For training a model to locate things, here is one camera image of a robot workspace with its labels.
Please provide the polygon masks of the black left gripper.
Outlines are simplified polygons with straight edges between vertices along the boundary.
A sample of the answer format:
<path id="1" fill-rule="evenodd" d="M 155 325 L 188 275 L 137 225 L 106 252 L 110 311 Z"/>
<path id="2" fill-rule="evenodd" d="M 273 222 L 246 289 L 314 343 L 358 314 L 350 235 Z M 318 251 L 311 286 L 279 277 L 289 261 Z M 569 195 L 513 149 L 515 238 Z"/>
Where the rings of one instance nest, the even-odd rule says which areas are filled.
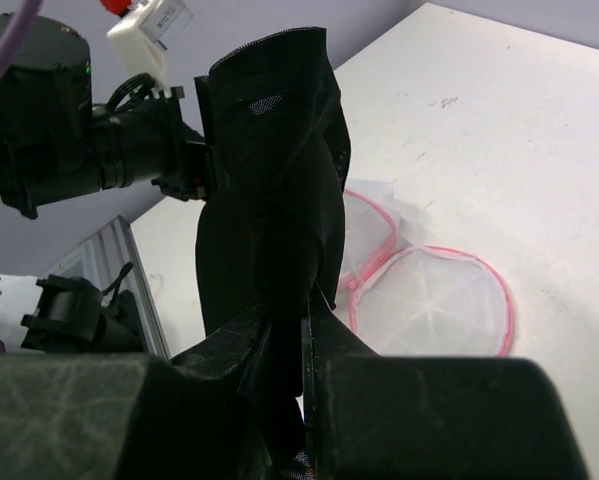
<path id="1" fill-rule="evenodd" d="M 122 83 L 93 112 L 91 157 L 102 190 L 148 181 L 180 201 L 225 193 L 229 178 L 217 147 L 209 76 L 194 79 L 203 136 L 183 120 L 181 87 L 157 88 L 148 74 Z"/>

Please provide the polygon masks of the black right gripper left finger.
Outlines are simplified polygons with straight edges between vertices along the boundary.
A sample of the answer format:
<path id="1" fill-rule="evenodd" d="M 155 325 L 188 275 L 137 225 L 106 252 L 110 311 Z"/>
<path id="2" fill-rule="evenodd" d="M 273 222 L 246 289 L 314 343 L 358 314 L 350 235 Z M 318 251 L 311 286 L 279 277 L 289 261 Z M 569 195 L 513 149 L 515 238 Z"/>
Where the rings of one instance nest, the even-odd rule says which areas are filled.
<path id="1" fill-rule="evenodd" d="M 0 355 L 0 479 L 261 479 L 242 393 L 266 334 L 251 306 L 167 361 Z"/>

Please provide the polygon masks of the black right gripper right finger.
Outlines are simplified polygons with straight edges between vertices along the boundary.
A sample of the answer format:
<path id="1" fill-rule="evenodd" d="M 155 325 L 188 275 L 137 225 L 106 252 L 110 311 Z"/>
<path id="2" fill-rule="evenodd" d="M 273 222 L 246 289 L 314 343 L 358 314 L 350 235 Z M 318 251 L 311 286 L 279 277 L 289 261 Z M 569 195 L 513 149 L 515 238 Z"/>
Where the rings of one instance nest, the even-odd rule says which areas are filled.
<path id="1" fill-rule="evenodd" d="M 517 358 L 382 357 L 315 296 L 303 321 L 320 479 L 585 479 L 549 377 Z"/>

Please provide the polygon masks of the black bra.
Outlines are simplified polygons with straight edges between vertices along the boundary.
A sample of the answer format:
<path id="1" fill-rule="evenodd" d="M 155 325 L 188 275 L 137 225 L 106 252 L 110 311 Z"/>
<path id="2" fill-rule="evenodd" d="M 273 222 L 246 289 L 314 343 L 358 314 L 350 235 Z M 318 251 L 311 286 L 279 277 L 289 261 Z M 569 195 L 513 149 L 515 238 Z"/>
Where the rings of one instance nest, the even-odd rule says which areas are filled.
<path id="1" fill-rule="evenodd" d="M 320 27 L 244 45 L 209 73 L 217 147 L 229 178 L 206 201 L 195 246 L 204 327 L 262 309 L 267 349 L 254 401 L 274 466 L 305 447 L 301 322 L 313 295 L 336 295 L 351 144 Z"/>

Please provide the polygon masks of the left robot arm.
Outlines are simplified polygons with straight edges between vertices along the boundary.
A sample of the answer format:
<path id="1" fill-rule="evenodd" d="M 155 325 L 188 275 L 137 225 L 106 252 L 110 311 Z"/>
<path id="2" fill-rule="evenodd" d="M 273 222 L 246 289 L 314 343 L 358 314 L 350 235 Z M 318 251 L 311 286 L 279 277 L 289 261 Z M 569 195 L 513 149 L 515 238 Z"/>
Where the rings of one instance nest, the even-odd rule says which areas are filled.
<path id="1" fill-rule="evenodd" d="M 182 118 L 179 87 L 133 73 L 92 100 L 87 41 L 31 11 L 0 13 L 0 197 L 28 219 L 41 206 L 149 181 L 180 201 L 220 186 L 211 147 Z M 0 352 L 149 352 L 168 347 L 148 292 L 79 276 L 0 274 Z"/>

